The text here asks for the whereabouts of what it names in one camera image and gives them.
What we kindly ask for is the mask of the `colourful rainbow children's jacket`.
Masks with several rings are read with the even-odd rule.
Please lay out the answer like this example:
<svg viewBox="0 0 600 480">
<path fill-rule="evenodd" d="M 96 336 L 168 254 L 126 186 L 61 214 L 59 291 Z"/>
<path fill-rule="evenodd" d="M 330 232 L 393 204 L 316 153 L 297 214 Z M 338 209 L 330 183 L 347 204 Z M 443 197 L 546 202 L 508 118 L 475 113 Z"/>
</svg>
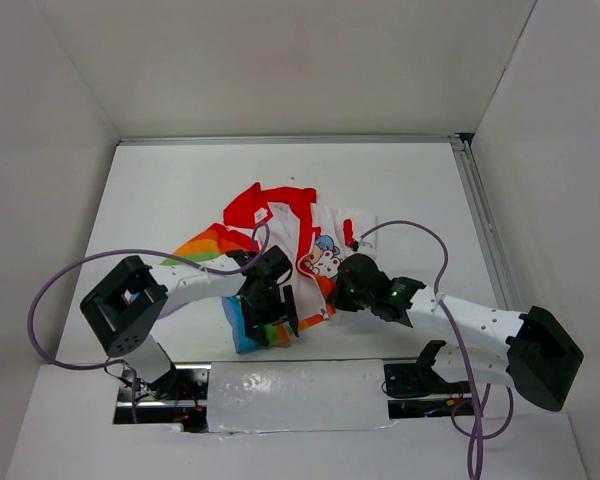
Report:
<svg viewBox="0 0 600 480">
<path fill-rule="evenodd" d="M 291 186 L 264 190 L 256 182 L 210 225 L 174 251 L 196 263 L 213 261 L 233 250 L 257 252 L 265 236 L 293 264 L 282 279 L 293 289 L 298 329 L 306 330 L 336 314 L 326 302 L 338 276 L 337 269 L 353 253 L 353 242 L 376 225 L 369 212 L 324 205 L 313 188 Z"/>
</svg>

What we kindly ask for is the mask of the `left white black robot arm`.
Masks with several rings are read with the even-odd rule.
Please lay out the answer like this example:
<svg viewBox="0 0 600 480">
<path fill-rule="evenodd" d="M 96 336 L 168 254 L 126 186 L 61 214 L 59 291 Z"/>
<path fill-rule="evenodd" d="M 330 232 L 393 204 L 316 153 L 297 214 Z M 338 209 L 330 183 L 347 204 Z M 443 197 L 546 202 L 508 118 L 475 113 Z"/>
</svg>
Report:
<svg viewBox="0 0 600 480">
<path fill-rule="evenodd" d="M 150 335 L 157 320 L 207 298 L 227 298 L 228 310 L 258 346 L 266 328 L 287 325 L 299 334 L 293 289 L 278 280 L 292 272 L 285 253 L 232 250 L 198 266 L 151 266 L 140 256 L 122 259 L 81 301 L 80 310 L 108 357 L 123 359 L 156 399 L 177 387 L 176 367 Z"/>
</svg>

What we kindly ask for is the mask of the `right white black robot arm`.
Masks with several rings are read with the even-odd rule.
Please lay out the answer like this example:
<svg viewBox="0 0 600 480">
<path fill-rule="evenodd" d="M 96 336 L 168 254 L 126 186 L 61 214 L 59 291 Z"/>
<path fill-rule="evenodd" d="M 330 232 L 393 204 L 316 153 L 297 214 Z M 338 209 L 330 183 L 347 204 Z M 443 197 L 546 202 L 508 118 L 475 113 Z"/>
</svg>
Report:
<svg viewBox="0 0 600 480">
<path fill-rule="evenodd" d="M 347 312 L 368 310 L 386 322 L 454 337 L 473 347 L 474 378 L 515 389 L 533 405 L 559 411 L 584 360 L 556 317 L 534 306 L 528 312 L 493 309 L 435 293 L 419 280 L 390 278 L 363 254 L 338 268 L 328 301 Z"/>
</svg>

